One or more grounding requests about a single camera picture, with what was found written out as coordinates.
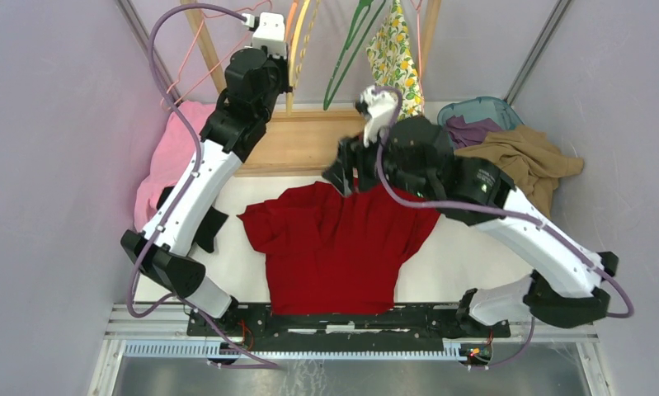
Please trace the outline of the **red garment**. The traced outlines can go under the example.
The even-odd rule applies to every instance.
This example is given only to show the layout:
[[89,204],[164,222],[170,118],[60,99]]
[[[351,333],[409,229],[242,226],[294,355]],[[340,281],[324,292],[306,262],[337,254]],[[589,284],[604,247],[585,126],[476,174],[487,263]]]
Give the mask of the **red garment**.
[[252,248],[265,256],[274,315],[387,312],[401,266],[439,217],[400,205],[381,186],[344,197],[320,181],[238,216]]

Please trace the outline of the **lemon print skirt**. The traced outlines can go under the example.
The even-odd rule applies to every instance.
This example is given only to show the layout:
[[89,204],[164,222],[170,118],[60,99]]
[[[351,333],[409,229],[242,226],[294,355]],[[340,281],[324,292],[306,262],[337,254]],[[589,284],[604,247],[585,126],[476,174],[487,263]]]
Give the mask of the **lemon print skirt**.
[[379,86],[402,93],[399,119],[424,113],[420,70],[412,56],[409,28],[401,1],[392,1],[386,17],[366,48],[370,70]]

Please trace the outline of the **yellow wooden hanger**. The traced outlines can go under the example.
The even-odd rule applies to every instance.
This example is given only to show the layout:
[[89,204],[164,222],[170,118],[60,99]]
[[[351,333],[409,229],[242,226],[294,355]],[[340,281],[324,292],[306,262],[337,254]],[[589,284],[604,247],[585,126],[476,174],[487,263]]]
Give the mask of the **yellow wooden hanger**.
[[298,90],[303,61],[313,31],[321,0],[295,0],[291,3],[286,20],[285,38],[289,44],[289,87],[285,94],[285,113],[293,113],[294,96]]

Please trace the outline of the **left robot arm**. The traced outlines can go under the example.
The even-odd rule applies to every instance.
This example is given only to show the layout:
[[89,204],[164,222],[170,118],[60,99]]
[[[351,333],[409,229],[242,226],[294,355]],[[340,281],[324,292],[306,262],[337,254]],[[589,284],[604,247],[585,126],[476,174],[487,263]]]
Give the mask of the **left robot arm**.
[[213,203],[266,133],[278,96],[290,91],[288,53],[282,42],[232,55],[227,87],[193,134],[195,152],[179,182],[143,231],[127,231],[120,240],[138,274],[208,314],[208,325],[222,336],[238,327],[238,312],[230,308],[236,300],[187,255],[197,236],[213,238],[226,221]]

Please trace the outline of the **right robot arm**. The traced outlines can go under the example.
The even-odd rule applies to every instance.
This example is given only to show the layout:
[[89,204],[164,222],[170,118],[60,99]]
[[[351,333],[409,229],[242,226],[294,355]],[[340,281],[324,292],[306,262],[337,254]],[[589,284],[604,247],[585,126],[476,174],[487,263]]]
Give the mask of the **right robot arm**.
[[610,316],[610,295],[602,285],[613,282],[618,258],[575,243],[498,166],[454,154],[446,134],[423,116],[380,128],[374,143],[341,139],[322,177],[344,196],[382,186],[400,205],[438,210],[503,243],[531,266],[520,280],[464,294],[455,323],[467,337],[512,319],[575,328]]

